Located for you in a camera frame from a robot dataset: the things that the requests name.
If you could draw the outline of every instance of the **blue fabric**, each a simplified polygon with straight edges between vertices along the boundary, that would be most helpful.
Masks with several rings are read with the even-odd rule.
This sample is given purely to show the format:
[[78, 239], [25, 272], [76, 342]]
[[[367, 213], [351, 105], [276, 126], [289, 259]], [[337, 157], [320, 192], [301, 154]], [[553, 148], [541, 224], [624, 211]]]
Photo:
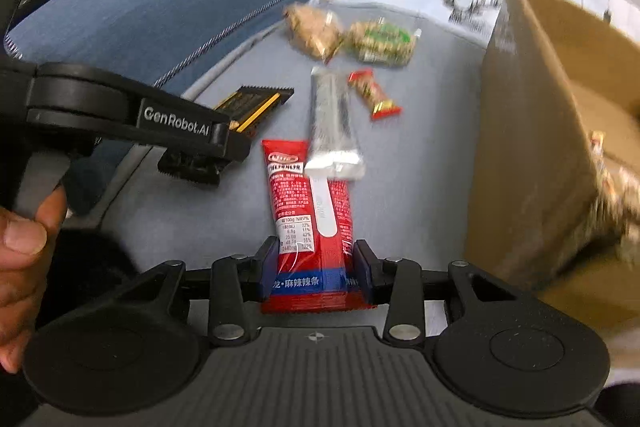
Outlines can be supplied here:
[[[145, 84], [224, 28], [271, 0], [51, 0], [10, 33], [25, 60], [80, 62]], [[284, 0], [240, 26], [174, 76], [163, 89], [183, 93], [228, 52], [282, 16]], [[260, 84], [260, 78], [247, 83]], [[70, 206], [84, 214], [98, 201], [128, 144], [104, 142], [65, 179]]]

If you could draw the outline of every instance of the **small red candy wrapper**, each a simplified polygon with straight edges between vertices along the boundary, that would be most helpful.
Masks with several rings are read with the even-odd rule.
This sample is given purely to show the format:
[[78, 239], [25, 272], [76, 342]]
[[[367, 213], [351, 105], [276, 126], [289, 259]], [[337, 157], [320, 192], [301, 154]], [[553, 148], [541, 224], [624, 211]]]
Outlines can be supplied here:
[[374, 80], [373, 70], [353, 71], [349, 75], [348, 83], [360, 93], [369, 106], [372, 120], [402, 112], [402, 107], [396, 105]]
[[271, 210], [280, 238], [266, 313], [364, 308], [353, 276], [353, 222], [344, 181], [306, 178], [305, 141], [263, 140]]

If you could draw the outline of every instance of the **silver foil package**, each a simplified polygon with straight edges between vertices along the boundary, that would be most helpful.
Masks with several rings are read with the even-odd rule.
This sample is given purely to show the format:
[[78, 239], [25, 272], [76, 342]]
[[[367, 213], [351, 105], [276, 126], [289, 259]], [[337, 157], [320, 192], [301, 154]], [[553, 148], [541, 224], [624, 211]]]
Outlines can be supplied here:
[[350, 90], [346, 77], [326, 68], [311, 71], [311, 140], [305, 174], [339, 180], [364, 176], [360, 153], [349, 114]]

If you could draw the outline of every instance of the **ribbed black surface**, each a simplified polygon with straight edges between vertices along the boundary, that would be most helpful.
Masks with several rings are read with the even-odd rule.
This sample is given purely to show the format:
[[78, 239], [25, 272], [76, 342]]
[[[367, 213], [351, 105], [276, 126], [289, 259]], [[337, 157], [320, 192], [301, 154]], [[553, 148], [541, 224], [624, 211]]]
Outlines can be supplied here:
[[601, 426], [588, 412], [506, 419], [446, 389], [418, 351], [382, 344], [372, 328], [264, 328], [218, 349], [181, 393], [151, 409], [80, 418], [41, 407], [26, 427]]

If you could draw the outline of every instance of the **nutrition facts table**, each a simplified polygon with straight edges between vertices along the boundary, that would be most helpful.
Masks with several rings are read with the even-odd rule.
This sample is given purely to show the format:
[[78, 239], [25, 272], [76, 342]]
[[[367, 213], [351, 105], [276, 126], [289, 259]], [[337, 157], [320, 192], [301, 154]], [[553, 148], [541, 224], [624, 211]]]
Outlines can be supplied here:
[[311, 215], [281, 217], [276, 221], [276, 230], [280, 238], [280, 253], [315, 251]]

